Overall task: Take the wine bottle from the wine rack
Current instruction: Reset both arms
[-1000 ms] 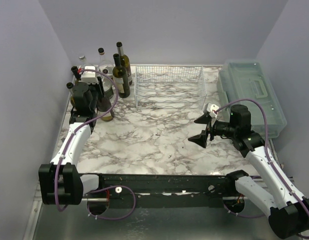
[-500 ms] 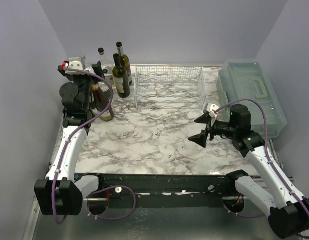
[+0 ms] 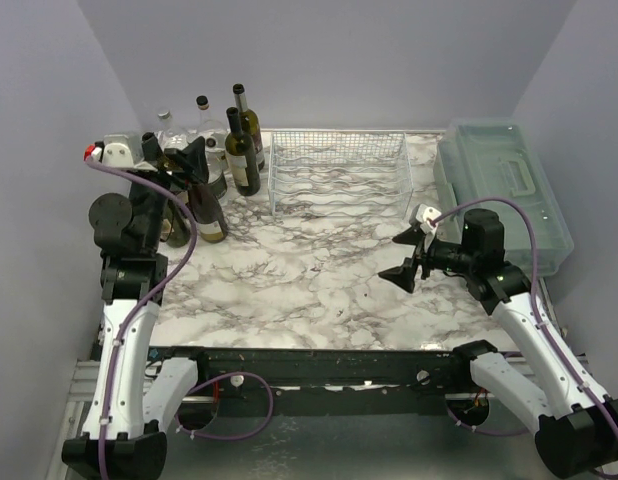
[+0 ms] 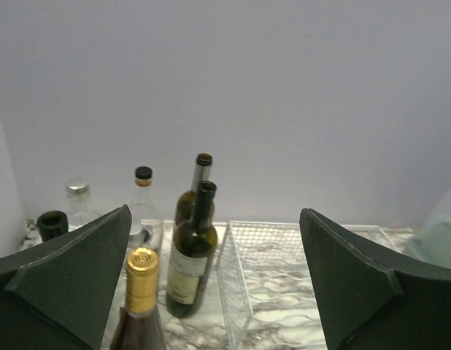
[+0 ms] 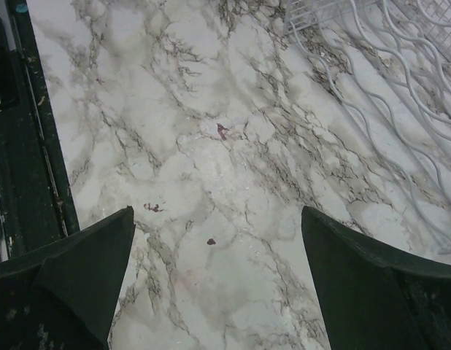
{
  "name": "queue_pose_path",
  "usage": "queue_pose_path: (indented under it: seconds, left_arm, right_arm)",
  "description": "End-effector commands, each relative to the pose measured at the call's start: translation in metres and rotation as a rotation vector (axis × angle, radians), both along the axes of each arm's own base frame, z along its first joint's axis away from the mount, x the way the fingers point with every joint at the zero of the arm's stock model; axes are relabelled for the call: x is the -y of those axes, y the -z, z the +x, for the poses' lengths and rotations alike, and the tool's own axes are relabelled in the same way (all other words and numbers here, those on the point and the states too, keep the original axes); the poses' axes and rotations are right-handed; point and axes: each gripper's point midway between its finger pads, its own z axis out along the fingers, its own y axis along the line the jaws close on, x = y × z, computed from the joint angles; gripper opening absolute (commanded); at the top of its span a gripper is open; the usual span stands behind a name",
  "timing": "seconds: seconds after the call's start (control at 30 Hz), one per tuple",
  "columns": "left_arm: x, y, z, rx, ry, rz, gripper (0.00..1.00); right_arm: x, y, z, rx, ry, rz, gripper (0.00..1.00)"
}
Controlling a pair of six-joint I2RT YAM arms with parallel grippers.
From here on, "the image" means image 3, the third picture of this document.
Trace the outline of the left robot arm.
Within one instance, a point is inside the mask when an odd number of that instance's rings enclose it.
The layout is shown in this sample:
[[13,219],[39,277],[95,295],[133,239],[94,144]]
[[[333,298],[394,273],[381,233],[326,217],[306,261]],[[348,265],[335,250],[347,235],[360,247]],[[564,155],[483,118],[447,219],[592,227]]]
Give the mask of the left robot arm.
[[149,344],[166,285],[182,270],[158,251],[166,206],[194,218],[177,195],[207,181],[204,142],[162,149],[157,137],[109,135],[89,146],[85,164],[130,181],[128,194],[107,193],[88,219],[100,249],[103,343],[95,392],[77,437],[62,461],[84,479],[157,479],[167,456],[167,430],[188,394],[203,393],[209,368],[167,360],[145,384]]

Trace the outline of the clear bottle white label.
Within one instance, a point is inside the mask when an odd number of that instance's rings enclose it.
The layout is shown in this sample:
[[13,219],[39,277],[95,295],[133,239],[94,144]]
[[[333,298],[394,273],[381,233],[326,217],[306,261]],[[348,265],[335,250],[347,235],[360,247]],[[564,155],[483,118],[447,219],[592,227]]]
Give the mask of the clear bottle white label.
[[227,127],[210,113],[209,100],[204,95],[196,98],[199,113],[198,126],[195,129],[196,137],[203,137],[208,152],[218,156],[225,154],[225,140],[228,135]]

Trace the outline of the red wine bottle gold cap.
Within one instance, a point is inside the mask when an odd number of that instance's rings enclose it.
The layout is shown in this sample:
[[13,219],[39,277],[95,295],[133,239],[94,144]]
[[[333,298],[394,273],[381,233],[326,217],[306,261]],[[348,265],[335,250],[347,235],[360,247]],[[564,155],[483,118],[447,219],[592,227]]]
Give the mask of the red wine bottle gold cap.
[[219,243],[227,237],[228,227],[222,208],[208,184],[193,184],[188,190],[188,203],[204,241]]

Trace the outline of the clear bottle dark label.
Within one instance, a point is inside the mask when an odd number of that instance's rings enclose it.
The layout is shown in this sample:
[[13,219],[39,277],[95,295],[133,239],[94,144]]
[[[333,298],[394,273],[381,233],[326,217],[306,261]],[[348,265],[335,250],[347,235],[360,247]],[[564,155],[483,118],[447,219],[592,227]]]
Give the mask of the clear bottle dark label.
[[208,184],[214,196],[220,200],[226,195],[228,190],[221,157],[215,152],[208,151],[207,165],[209,170]]

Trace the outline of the clear bottle green label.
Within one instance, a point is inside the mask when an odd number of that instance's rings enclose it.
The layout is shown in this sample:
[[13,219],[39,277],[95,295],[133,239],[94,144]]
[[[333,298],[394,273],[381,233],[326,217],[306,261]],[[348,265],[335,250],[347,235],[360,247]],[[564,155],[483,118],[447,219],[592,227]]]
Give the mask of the clear bottle green label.
[[161,123],[158,141],[163,150],[184,150],[190,143],[189,133],[175,122],[169,109],[160,109],[157,117]]

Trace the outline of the dark green wine bottle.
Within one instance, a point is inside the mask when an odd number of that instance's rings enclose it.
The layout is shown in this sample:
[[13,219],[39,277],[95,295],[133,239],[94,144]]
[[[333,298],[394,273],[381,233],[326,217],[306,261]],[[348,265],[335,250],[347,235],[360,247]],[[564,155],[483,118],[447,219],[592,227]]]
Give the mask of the dark green wine bottle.
[[239,111],[241,126],[251,136],[258,169],[262,171],[265,166],[265,156],[258,116],[248,106],[244,85],[240,83],[234,84],[232,90],[235,104]]

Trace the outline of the green bottle black neck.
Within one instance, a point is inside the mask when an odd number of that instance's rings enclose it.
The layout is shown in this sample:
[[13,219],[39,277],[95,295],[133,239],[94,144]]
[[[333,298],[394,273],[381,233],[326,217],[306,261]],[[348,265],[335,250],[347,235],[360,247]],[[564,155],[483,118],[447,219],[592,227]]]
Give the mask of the green bottle black neck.
[[237,107],[226,110],[229,133],[225,138],[226,158],[238,193],[253,196],[261,187],[258,161],[250,134],[243,130]]

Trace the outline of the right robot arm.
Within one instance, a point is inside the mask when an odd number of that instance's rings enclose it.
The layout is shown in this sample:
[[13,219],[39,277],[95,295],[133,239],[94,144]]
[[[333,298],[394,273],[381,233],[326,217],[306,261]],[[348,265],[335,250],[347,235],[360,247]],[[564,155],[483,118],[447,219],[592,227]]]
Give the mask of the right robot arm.
[[460,242],[443,241],[443,215],[416,207],[409,228],[394,237],[414,251],[380,278],[411,293],[417,277],[431,271],[462,277],[471,296],[499,322],[534,373],[527,379],[505,355],[486,342],[456,348],[464,356],[449,367],[458,390],[477,386],[494,394],[533,436],[536,450],[553,475],[568,479],[618,461],[618,398],[587,372],[549,319],[537,285],[505,258],[505,229],[487,209],[467,211]]

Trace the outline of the green bottle silver neck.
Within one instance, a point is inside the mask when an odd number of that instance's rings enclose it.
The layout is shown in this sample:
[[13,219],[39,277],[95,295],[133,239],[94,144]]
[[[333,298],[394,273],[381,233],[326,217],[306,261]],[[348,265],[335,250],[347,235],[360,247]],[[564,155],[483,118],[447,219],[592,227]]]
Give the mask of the green bottle silver neck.
[[181,248],[190,241],[189,222],[181,209],[168,200],[163,213],[160,241],[171,248]]

